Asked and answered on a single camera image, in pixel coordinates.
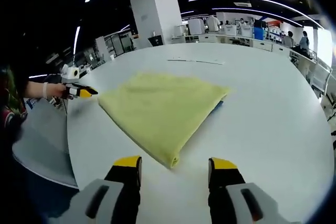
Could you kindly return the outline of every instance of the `yellow towel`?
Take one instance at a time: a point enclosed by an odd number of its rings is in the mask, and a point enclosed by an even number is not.
[[[227,93],[228,88],[196,78],[141,73],[98,102],[128,136],[172,168],[182,147]]]

